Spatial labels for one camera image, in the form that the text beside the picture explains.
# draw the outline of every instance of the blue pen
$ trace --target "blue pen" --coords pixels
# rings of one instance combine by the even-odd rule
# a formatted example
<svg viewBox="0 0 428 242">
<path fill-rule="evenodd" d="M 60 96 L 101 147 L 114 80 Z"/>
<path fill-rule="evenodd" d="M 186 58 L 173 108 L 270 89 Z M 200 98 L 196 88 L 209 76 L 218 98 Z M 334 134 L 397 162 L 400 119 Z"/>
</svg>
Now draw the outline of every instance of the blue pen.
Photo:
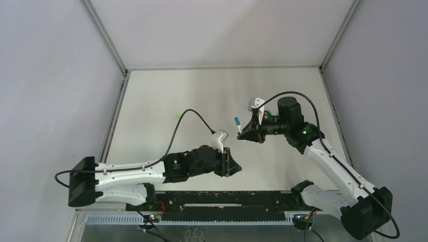
<svg viewBox="0 0 428 242">
<path fill-rule="evenodd" d="M 235 117 L 235 123 L 236 123 L 236 126 L 238 127 L 239 133 L 242 133 L 241 123 L 239 122 L 239 119 L 237 117 Z"/>
</svg>

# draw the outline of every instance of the white table surface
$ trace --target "white table surface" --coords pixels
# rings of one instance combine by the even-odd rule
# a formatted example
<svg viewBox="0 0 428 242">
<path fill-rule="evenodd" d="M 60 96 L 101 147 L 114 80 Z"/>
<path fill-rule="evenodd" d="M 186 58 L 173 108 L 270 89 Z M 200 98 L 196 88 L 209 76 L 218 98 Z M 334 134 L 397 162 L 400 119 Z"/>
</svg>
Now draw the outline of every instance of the white table surface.
<svg viewBox="0 0 428 242">
<path fill-rule="evenodd" d="M 316 68 L 211 69 L 132 71 L 106 162 L 138 163 L 160 158 L 166 151 L 185 109 L 198 111 L 214 129 L 230 136 L 225 146 L 242 166 L 231 177 L 214 173 L 189 178 L 187 182 L 156 185 L 158 191 L 271 191 L 290 190 L 311 180 L 327 190 L 333 183 L 311 161 L 292 148 L 283 136 L 267 136 L 264 144 L 236 139 L 234 117 L 245 126 L 251 113 L 251 97 L 264 100 L 283 91 L 298 91 L 316 105 L 321 130 L 344 157 L 324 86 Z M 305 120 L 315 123 L 309 103 L 297 97 Z M 266 106 L 278 111 L 276 100 Z M 187 113 L 170 152 L 183 152 L 209 144 L 210 132 L 194 114 Z"/>
</svg>

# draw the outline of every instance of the black cable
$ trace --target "black cable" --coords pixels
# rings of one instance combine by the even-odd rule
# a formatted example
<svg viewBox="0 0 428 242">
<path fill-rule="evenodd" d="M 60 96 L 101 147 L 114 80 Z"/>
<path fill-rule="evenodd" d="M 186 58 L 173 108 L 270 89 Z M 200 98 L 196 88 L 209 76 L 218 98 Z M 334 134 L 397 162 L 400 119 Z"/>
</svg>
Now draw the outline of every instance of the black cable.
<svg viewBox="0 0 428 242">
<path fill-rule="evenodd" d="M 154 236 L 156 236 L 156 237 L 158 237 L 158 238 L 160 238 L 160 239 L 163 239 L 163 238 L 162 238 L 162 236 L 160 236 L 159 234 L 154 233 L 154 232 L 152 232 L 152 231 L 150 231 L 150 230 L 146 230 L 145 232 L 146 232 L 146 233 L 148 233 L 148 234 L 154 235 Z"/>
<path fill-rule="evenodd" d="M 160 230 L 156 227 L 156 225 L 154 225 L 151 221 L 150 221 L 150 219 L 149 218 L 146 218 L 146 217 L 144 217 L 144 215 L 137 209 L 136 210 L 137 211 L 137 213 L 139 214 L 139 215 L 141 215 L 141 217 L 143 217 L 143 219 L 147 219 L 147 222 L 149 222 L 150 224 L 151 224 L 151 226 L 153 226 L 153 228 L 154 229 L 156 229 L 156 231 L 159 233 L 159 235 L 158 234 L 155 234 L 155 233 L 153 233 L 153 232 L 150 232 L 149 234 L 153 234 L 153 235 L 156 235 L 156 236 L 158 236 L 159 238 L 161 238 L 164 242 L 169 242 L 163 235 L 162 235 L 162 233 L 160 232 Z"/>
<path fill-rule="evenodd" d="M 274 100 L 275 98 L 285 95 L 285 94 L 296 94 L 299 95 L 303 98 L 305 98 L 310 105 L 312 106 L 313 112 L 315 113 L 315 120 L 316 120 L 316 126 L 318 128 L 318 135 L 319 135 L 319 142 L 321 143 L 321 145 L 324 147 L 324 149 L 326 150 L 326 152 L 352 177 L 352 179 L 354 179 L 354 181 L 361 186 L 362 183 L 354 176 L 354 174 L 352 174 L 352 172 L 344 165 L 342 164 L 336 157 L 334 154 L 331 153 L 331 151 L 327 148 L 327 146 L 324 144 L 324 141 L 322 139 L 322 134 L 321 134 L 321 129 L 319 128 L 319 117 L 318 117 L 318 112 L 316 111 L 315 105 L 314 103 L 304 94 L 300 93 L 300 92 L 295 92 L 295 91 L 287 91 L 287 92 L 281 92 L 271 98 L 269 98 L 267 101 L 265 101 L 262 105 L 260 105 L 259 107 L 256 108 L 256 110 L 259 110 L 261 107 L 265 106 L 268 102 Z M 390 239 L 397 239 L 398 237 L 400 237 L 400 229 L 398 228 L 398 224 L 395 221 L 394 217 L 391 215 L 391 213 L 382 205 L 382 203 L 380 203 L 380 201 L 378 199 L 376 199 L 373 194 L 371 194 L 371 192 L 369 190 L 367 190 L 365 187 L 362 187 L 362 189 L 369 195 L 371 196 L 388 214 L 388 216 L 391 218 L 392 223 L 394 224 L 395 227 L 395 231 L 397 232 L 397 234 L 395 236 L 390 236 L 390 235 L 386 235 L 383 234 L 381 232 L 375 231 L 375 233 L 386 237 L 386 238 L 390 238 Z"/>
<path fill-rule="evenodd" d="M 154 225 L 151 221 L 149 221 L 151 226 L 154 227 L 154 229 L 156 229 L 156 231 L 158 232 L 158 234 L 161 236 L 161 238 L 164 240 L 164 242 L 168 242 L 168 240 L 162 235 L 162 233 L 160 232 L 160 230 L 156 227 L 156 225 Z"/>
<path fill-rule="evenodd" d="M 321 239 L 321 241 L 324 242 L 324 239 L 321 237 L 321 235 L 319 233 L 317 233 L 313 228 L 311 228 L 310 231 L 312 231 L 314 234 L 316 234 L 319 237 L 319 239 Z"/>
<path fill-rule="evenodd" d="M 149 164 L 149 165 L 145 166 L 145 167 L 144 167 L 144 169 L 149 168 L 149 167 L 151 167 L 151 166 L 154 166 L 154 165 L 158 164 L 159 162 L 161 162 L 161 161 L 163 161 L 163 160 L 165 159 L 165 157 L 168 155 L 168 153 L 169 153 L 169 151 L 170 151 L 170 149 L 171 149 L 171 146 L 173 145 L 174 138 L 175 138 L 175 134 L 177 133 L 178 127 L 180 126 L 181 120 L 183 119 L 184 115 L 185 115 L 187 112 L 189 112 L 189 111 L 190 111 L 190 112 L 194 112 L 196 115 L 198 115 L 198 117 L 202 120 L 202 122 L 203 122 L 203 123 L 206 125 L 206 127 L 209 129 L 209 131 L 211 132 L 211 134 L 215 134 L 215 133 L 216 133 L 214 130 L 212 130 L 212 129 L 211 129 L 211 127 L 206 123 L 206 121 L 202 118 L 202 116 L 201 116 L 198 112 L 196 112 L 196 111 L 195 111 L 195 110 L 193 110 L 193 109 L 187 109 L 187 110 L 185 110 L 185 111 L 181 114 L 180 119 L 178 120 L 177 125 L 175 126 L 175 129 L 174 129 L 174 132 L 173 132 L 173 136 L 171 137 L 170 145 L 168 146 L 168 149 L 167 149 L 167 151 L 165 152 L 165 154 L 164 154 L 164 155 L 162 156 L 162 158 L 161 158 L 161 159 L 159 159 L 158 161 L 153 162 L 152 164 Z"/>
<path fill-rule="evenodd" d="M 181 117 L 180 117 L 180 119 L 179 119 L 179 120 L 178 120 L 178 122 L 177 122 L 177 125 L 176 125 L 176 127 L 175 127 L 175 129 L 174 129 L 173 136 L 172 136 L 171 141 L 170 141 L 170 145 L 168 146 L 168 149 L 167 149 L 167 151 L 165 152 L 165 154 L 164 154 L 164 155 L 162 156 L 162 158 L 161 158 L 161 159 L 159 159 L 158 161 L 155 161 L 155 162 L 153 162 L 152 164 L 149 164 L 149 165 L 147 165 L 147 166 L 144 166 L 144 168 L 143 168 L 143 169 L 146 169 L 146 168 L 149 168 L 149 167 L 151 167 L 151 166 L 154 166 L 154 165 L 158 164 L 159 162 L 163 161 L 163 159 L 168 155 L 168 153 L 169 153 L 169 151 L 170 151 L 170 149 L 171 149 L 171 146 L 173 145 L 173 141 L 174 141 L 174 138 L 175 138 L 175 134 L 177 133 L 177 129 L 178 129 L 179 125 L 180 125 L 181 119 L 183 119 L 184 115 L 185 115 L 187 112 L 189 112 L 189 111 L 190 111 L 190 112 L 194 112 L 196 115 L 198 115 L 198 117 L 202 120 L 202 122 L 207 126 L 207 128 L 209 129 L 209 131 L 211 132 L 211 134 L 214 134 L 214 133 L 215 133 L 215 131 L 211 129 L 211 127 L 206 123 L 206 121 L 202 118 L 202 116 L 201 116 L 198 112 L 196 112 L 196 111 L 195 111 L 195 110 L 193 110 L 193 109 L 187 109 L 187 110 L 185 110 L 185 111 L 181 114 Z M 142 169 L 142 168 L 141 168 L 141 166 L 139 166 L 139 167 L 134 167 L 134 168 L 123 168 L 123 169 L 107 170 L 106 172 L 132 171 L 132 170 L 141 170 L 141 169 Z M 66 188 L 69 188 L 69 186 L 68 186 L 67 184 L 63 183 L 62 181 L 60 181 L 60 180 L 58 179 L 58 176 L 59 176 L 59 175 L 61 175 L 61 174 L 65 174 L 65 173 L 73 173 L 73 172 L 79 172 L 79 173 L 104 173 L 104 171 L 103 171 L 103 170 L 64 170 L 64 171 L 61 171 L 61 172 L 58 172 L 57 174 L 55 174 L 55 181 L 56 181 L 56 182 L 58 182 L 60 185 L 62 185 L 62 186 L 64 186 L 64 187 L 66 187 Z"/>
<path fill-rule="evenodd" d="M 314 213 L 315 211 L 316 211 L 316 210 L 315 210 L 315 208 L 313 208 L 313 209 L 312 209 L 312 211 L 311 211 L 311 212 L 310 212 L 310 214 L 309 214 L 308 221 L 306 222 L 305 234 L 304 234 L 304 242 L 306 242 L 306 232 L 307 232 L 307 229 L 308 229 L 308 226 L 309 226 L 310 218 L 313 216 L 313 213 Z"/>
<path fill-rule="evenodd" d="M 138 227 L 140 227 L 141 229 L 143 229 L 145 233 L 148 233 L 148 234 L 154 235 L 154 236 L 156 236 L 156 237 L 158 237 L 160 239 L 163 239 L 162 236 L 160 236 L 159 234 L 154 233 L 154 232 L 152 232 L 150 230 L 147 230 L 146 229 L 146 224 L 147 224 L 147 222 L 145 222 L 144 225 L 139 225 Z"/>
</svg>

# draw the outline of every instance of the gray floor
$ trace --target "gray floor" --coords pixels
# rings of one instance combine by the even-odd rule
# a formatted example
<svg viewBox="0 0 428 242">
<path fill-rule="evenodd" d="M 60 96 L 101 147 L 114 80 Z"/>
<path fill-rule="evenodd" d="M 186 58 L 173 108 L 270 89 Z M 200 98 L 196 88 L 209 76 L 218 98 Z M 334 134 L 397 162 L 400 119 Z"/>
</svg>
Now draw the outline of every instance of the gray floor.
<svg viewBox="0 0 428 242">
<path fill-rule="evenodd" d="M 324 241 L 366 241 L 355 240 L 342 227 L 340 221 L 329 215 L 315 217 L 313 228 L 323 237 Z M 211 241 L 292 241 L 302 242 L 303 232 L 289 225 L 204 225 L 204 226 L 159 226 L 160 231 L 171 242 L 211 242 Z M 144 234 L 136 225 L 87 225 L 82 241 L 85 242 L 135 242 L 154 241 L 161 239 Z M 307 234 L 307 242 L 320 242 L 312 232 Z"/>
</svg>

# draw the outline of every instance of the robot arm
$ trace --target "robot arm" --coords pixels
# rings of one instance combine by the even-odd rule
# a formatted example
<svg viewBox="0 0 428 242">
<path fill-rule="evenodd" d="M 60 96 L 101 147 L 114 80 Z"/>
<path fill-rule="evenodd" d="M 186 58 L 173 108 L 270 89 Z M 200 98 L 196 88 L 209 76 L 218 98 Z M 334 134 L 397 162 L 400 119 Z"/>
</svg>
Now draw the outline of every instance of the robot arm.
<svg viewBox="0 0 428 242">
<path fill-rule="evenodd" d="M 82 207 L 95 202 L 123 202 L 134 206 L 155 203 L 154 185 L 185 182 L 189 177 L 214 172 L 231 176 L 242 170 L 223 147 L 228 134 L 217 131 L 211 146 L 203 145 L 191 151 L 168 154 L 161 160 L 136 164 L 95 163 L 94 157 L 80 161 L 70 173 L 70 207 Z"/>
<path fill-rule="evenodd" d="M 314 162 L 341 193 L 325 191 L 306 180 L 292 188 L 292 193 L 302 202 L 340 219 L 356 239 L 363 239 L 390 220 L 387 212 L 372 197 L 391 213 L 391 192 L 385 187 L 377 189 L 342 159 L 318 127 L 304 121 L 300 104 L 294 97 L 278 100 L 279 115 L 276 116 L 264 111 L 260 114 L 256 105 L 253 107 L 251 120 L 240 129 L 238 140 L 264 143 L 266 135 L 284 135 L 288 143 Z"/>
</svg>

